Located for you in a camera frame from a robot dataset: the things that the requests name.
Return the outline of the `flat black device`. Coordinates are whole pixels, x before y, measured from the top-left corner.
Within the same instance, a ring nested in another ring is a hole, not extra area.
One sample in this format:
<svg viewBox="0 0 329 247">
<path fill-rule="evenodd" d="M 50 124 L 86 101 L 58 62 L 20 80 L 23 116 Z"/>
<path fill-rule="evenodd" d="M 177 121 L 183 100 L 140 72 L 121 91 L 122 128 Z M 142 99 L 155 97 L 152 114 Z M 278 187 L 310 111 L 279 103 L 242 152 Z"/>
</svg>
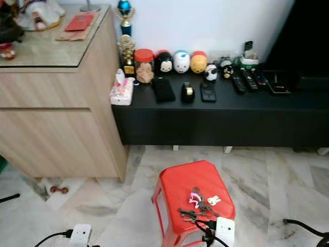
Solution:
<svg viewBox="0 0 329 247">
<path fill-rule="evenodd" d="M 280 76 L 275 70 L 263 71 L 263 76 L 268 80 L 268 87 L 273 96 L 287 96 L 291 90 L 286 82 L 286 76 Z"/>
</svg>

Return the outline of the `black wallet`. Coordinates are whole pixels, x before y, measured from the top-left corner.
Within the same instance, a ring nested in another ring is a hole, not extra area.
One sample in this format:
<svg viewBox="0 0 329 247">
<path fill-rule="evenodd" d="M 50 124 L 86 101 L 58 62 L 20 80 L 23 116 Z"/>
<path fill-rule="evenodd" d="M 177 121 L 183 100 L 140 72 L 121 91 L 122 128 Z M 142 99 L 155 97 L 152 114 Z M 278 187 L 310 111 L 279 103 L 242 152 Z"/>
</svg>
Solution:
<svg viewBox="0 0 329 247">
<path fill-rule="evenodd" d="M 169 79 L 157 77 L 151 80 L 151 87 L 157 103 L 171 102 L 176 99 Z"/>
</svg>

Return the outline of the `red envelope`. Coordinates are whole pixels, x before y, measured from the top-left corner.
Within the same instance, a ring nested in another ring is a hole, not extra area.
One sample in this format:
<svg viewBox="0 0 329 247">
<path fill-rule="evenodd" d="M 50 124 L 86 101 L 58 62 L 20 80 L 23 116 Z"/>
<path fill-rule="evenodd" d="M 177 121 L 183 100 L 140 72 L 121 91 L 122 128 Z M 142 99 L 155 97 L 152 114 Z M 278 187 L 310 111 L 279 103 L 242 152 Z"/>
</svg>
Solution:
<svg viewBox="0 0 329 247">
<path fill-rule="evenodd" d="M 94 13 L 80 13 L 75 15 L 64 27 L 64 31 L 84 31 L 94 20 Z"/>
</svg>

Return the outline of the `small black key remote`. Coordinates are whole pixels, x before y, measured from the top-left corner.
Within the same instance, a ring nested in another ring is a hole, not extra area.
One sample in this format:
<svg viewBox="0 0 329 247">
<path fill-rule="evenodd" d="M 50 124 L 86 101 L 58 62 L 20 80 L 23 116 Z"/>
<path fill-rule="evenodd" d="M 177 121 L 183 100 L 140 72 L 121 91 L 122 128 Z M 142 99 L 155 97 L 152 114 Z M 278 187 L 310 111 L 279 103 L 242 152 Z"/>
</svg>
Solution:
<svg viewBox="0 0 329 247">
<path fill-rule="evenodd" d="M 200 97 L 202 102 L 216 102 L 215 83 L 213 81 L 200 83 Z"/>
</svg>

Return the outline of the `black mouse plush toy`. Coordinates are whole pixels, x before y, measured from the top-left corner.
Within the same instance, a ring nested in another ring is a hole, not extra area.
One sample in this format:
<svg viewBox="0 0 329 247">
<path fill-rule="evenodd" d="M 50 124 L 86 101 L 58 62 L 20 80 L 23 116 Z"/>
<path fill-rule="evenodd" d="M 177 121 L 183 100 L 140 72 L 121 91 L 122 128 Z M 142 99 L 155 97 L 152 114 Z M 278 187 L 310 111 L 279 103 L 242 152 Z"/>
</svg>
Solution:
<svg viewBox="0 0 329 247">
<path fill-rule="evenodd" d="M 173 55 L 169 50 L 159 50 L 154 57 L 155 72 L 169 73 L 173 68 Z"/>
</svg>

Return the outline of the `white blue plush toy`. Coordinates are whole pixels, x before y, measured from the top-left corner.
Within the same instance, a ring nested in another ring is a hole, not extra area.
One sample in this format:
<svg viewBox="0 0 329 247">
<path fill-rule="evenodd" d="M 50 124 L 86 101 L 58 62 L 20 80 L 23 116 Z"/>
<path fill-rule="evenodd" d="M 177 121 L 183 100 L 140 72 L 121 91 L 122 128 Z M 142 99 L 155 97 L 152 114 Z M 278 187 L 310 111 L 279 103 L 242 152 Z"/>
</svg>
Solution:
<svg viewBox="0 0 329 247">
<path fill-rule="evenodd" d="M 191 63 L 191 56 L 187 51 L 178 50 L 172 57 L 173 68 L 177 73 L 183 74 L 188 71 Z"/>
</svg>

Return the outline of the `light wood cabinet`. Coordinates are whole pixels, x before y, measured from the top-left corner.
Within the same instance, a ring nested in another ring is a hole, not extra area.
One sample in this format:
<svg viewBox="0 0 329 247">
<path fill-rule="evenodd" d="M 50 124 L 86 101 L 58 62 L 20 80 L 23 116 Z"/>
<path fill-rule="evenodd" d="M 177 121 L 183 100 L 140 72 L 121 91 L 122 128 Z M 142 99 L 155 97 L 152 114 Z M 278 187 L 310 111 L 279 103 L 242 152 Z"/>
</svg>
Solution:
<svg viewBox="0 0 329 247">
<path fill-rule="evenodd" d="M 27 31 L 0 63 L 0 155 L 33 178 L 125 179 L 127 146 L 109 94 L 118 69 L 115 17 L 101 5 L 87 37 L 60 41 L 59 26 Z"/>
</svg>

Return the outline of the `blue and gold trophy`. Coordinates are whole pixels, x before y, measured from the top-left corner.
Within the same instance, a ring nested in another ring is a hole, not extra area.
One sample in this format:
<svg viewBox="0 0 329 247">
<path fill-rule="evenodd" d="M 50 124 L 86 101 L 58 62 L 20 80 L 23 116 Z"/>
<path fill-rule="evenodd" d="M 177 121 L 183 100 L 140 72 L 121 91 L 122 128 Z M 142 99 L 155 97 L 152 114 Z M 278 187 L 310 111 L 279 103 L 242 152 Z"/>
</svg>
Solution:
<svg viewBox="0 0 329 247">
<path fill-rule="evenodd" d="M 134 14 L 136 13 L 129 0 L 118 0 L 117 6 L 114 9 L 120 23 L 122 35 L 132 36 L 132 23 Z"/>
</svg>

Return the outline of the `white green phone base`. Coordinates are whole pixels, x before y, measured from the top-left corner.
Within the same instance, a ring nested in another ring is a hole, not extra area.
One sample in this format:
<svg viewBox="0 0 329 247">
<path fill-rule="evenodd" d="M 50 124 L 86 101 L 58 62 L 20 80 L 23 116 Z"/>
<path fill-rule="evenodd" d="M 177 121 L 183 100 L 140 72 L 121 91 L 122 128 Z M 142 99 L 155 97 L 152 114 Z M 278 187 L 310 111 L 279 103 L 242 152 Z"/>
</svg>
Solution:
<svg viewBox="0 0 329 247">
<path fill-rule="evenodd" d="M 260 63 L 259 55 L 253 50 L 244 51 L 242 56 L 238 58 L 241 68 L 252 69 Z"/>
</svg>

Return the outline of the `black remote control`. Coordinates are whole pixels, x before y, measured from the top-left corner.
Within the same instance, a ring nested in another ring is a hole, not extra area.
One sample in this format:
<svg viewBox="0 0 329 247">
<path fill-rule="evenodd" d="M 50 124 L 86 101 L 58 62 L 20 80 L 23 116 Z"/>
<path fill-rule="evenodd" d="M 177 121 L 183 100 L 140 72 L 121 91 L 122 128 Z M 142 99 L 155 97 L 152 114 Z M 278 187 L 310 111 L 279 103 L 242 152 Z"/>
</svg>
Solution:
<svg viewBox="0 0 329 247">
<path fill-rule="evenodd" d="M 246 87 L 244 84 L 244 81 L 238 74 L 233 74 L 230 76 L 230 80 L 233 85 L 233 89 L 240 95 L 245 94 L 246 92 Z"/>
<path fill-rule="evenodd" d="M 268 87 L 269 81 L 267 80 L 261 69 L 252 68 L 251 73 L 258 87 L 260 87 L 261 89 Z"/>
<path fill-rule="evenodd" d="M 244 84 L 247 87 L 247 89 L 249 89 L 249 91 L 254 92 L 259 90 L 258 84 L 254 80 L 254 78 L 251 77 L 251 74 L 247 69 L 240 68 L 240 75 L 241 78 L 244 80 Z"/>
</svg>

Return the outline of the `red plastic stool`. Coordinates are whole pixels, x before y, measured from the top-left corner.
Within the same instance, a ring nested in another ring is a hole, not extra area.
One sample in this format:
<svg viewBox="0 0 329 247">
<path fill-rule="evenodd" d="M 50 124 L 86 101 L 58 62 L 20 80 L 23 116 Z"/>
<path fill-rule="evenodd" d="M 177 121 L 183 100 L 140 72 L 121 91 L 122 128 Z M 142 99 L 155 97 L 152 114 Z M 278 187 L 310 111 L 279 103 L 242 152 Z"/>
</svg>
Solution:
<svg viewBox="0 0 329 247">
<path fill-rule="evenodd" d="M 200 226 L 211 223 L 211 229 L 215 229 L 217 218 L 213 216 L 199 216 L 198 220 L 192 223 L 184 221 L 179 214 L 179 208 L 194 210 L 194 205 L 189 202 L 193 187 L 200 189 L 205 200 L 220 217 L 235 219 L 235 205 L 214 164 L 200 161 L 166 168 L 158 175 L 151 197 L 160 226 L 162 247 L 202 244 L 204 232 L 200 230 Z"/>
</svg>

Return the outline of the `small gold trophy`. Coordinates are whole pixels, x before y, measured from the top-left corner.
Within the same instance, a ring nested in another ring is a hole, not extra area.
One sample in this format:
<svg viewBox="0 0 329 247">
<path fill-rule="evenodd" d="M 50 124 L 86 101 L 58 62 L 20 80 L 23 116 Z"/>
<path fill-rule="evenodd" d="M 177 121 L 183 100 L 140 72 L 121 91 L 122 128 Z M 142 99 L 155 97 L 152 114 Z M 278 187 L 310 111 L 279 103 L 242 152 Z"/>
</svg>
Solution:
<svg viewBox="0 0 329 247">
<path fill-rule="evenodd" d="M 134 47 L 130 35 L 123 34 L 118 43 L 121 49 L 121 68 L 126 77 L 134 78 L 136 76 L 135 60 L 134 60 Z"/>
</svg>

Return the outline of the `black metal stand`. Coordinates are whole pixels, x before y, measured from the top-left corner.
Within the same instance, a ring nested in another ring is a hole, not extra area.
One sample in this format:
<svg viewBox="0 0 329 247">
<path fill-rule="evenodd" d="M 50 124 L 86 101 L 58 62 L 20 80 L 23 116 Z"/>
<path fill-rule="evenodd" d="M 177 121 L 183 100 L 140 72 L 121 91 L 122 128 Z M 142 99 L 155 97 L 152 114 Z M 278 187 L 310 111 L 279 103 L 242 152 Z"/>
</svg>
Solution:
<svg viewBox="0 0 329 247">
<path fill-rule="evenodd" d="M 11 195 L 11 196 L 7 196 L 7 197 L 4 197 L 4 198 L 1 198 L 0 199 L 0 203 L 2 204 L 3 202 L 7 202 L 7 201 L 10 201 L 10 200 L 14 200 L 14 199 L 17 199 L 21 196 L 20 193 L 15 193 L 14 195 Z"/>
</svg>

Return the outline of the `black tape dispenser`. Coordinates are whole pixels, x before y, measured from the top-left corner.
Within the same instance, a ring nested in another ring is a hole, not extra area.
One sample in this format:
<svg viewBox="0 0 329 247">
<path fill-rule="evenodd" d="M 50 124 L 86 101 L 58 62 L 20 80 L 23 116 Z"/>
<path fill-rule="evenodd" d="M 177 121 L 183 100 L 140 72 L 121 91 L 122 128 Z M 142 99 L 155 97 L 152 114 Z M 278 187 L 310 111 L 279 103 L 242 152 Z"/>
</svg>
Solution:
<svg viewBox="0 0 329 247">
<path fill-rule="evenodd" d="M 181 101 L 191 104 L 195 100 L 195 91 L 190 82 L 183 82 L 181 85 Z"/>
</svg>

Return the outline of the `small panda figurine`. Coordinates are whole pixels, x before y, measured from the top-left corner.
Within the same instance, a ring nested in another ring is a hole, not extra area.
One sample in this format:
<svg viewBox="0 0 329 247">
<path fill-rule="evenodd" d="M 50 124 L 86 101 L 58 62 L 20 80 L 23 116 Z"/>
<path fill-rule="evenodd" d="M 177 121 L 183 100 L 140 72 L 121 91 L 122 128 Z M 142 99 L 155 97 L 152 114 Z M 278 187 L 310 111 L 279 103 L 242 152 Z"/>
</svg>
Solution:
<svg viewBox="0 0 329 247">
<path fill-rule="evenodd" d="M 208 64 L 204 70 L 205 80 L 215 81 L 218 76 L 218 69 L 215 64 Z"/>
</svg>

